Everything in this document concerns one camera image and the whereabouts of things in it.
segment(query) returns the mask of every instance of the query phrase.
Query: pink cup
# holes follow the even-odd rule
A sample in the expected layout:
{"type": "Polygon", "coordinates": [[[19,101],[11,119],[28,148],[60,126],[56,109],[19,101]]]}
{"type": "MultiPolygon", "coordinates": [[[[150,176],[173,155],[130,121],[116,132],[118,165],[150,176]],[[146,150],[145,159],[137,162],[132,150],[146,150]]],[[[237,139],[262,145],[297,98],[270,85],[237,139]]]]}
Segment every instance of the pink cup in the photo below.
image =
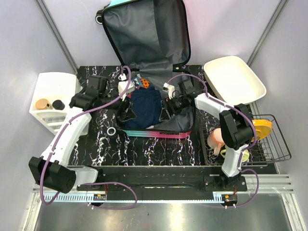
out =
{"type": "Polygon", "coordinates": [[[221,136],[221,129],[214,129],[207,138],[207,145],[214,149],[214,155],[219,155],[220,149],[225,145],[221,136]]]}

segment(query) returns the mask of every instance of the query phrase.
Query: black wire rack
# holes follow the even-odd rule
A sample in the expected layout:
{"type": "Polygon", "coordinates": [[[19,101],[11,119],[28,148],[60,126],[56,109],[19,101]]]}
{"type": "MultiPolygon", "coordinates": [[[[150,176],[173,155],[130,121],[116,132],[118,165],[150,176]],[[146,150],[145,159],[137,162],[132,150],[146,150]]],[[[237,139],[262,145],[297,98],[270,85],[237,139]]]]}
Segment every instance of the black wire rack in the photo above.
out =
{"type": "MultiPolygon", "coordinates": [[[[243,162],[242,165],[258,165],[264,166],[267,163],[274,163],[280,161],[286,161],[291,159],[292,155],[282,135],[280,127],[276,118],[273,115],[252,115],[253,119],[266,119],[272,122],[273,131],[266,138],[257,141],[254,147],[248,149],[249,159],[243,162]]],[[[206,165],[221,166],[224,162],[224,157],[214,155],[214,150],[207,145],[208,135],[216,128],[220,127],[219,120],[207,116],[205,119],[201,119],[200,124],[200,137],[202,150],[205,157],[206,165]]]]}

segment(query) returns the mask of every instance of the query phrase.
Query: gray wall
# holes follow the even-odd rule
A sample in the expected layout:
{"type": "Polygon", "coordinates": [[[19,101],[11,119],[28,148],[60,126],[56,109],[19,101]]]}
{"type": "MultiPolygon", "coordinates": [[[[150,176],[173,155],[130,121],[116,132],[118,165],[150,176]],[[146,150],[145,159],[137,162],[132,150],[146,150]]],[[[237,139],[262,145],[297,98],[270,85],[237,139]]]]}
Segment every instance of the gray wall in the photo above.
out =
{"type": "Polygon", "coordinates": [[[72,70],[33,0],[0,1],[0,42],[0,230],[15,231],[34,185],[29,159],[53,138],[28,112],[38,74],[72,70]]]}
{"type": "MultiPolygon", "coordinates": [[[[45,0],[77,65],[118,65],[96,12],[111,0],[45,0]]],[[[248,60],[279,0],[184,0],[192,46],[189,64],[227,55],[248,60]]]]}
{"type": "Polygon", "coordinates": [[[261,48],[252,69],[267,88],[262,113],[276,115],[293,155],[280,164],[289,174],[303,218],[308,222],[308,1],[291,0],[261,48]]]}

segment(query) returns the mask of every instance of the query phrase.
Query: gray floor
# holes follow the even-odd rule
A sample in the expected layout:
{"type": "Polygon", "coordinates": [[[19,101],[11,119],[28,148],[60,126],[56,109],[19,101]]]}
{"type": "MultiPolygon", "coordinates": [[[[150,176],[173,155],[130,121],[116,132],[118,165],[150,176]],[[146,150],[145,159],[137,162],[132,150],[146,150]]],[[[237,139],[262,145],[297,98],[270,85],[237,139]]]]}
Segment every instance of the gray floor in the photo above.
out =
{"type": "MultiPolygon", "coordinates": [[[[240,203],[248,195],[239,195],[240,203]]],[[[279,195],[258,195],[246,207],[139,204],[131,210],[91,210],[86,204],[42,207],[37,231],[290,231],[279,195]]]]}

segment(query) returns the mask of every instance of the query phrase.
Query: black marble surface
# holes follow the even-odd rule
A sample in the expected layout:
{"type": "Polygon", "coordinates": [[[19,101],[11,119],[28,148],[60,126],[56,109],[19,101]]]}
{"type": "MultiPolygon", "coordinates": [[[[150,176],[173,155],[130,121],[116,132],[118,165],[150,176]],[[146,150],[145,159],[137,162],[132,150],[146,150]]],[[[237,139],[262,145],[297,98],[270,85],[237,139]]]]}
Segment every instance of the black marble surface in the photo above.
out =
{"type": "MultiPolygon", "coordinates": [[[[186,65],[182,69],[205,80],[201,65],[186,65]]],[[[88,77],[99,75],[108,77],[108,92],[117,95],[120,66],[82,66],[78,79],[84,87],[88,77]]],[[[112,110],[100,110],[92,115],[89,133],[79,138],[72,151],[69,164],[73,166],[201,166],[205,165],[201,147],[200,119],[211,117],[206,112],[197,110],[195,125],[189,137],[185,139],[162,139],[128,137],[119,134],[117,138],[106,136],[108,127],[116,126],[112,110]]]]}

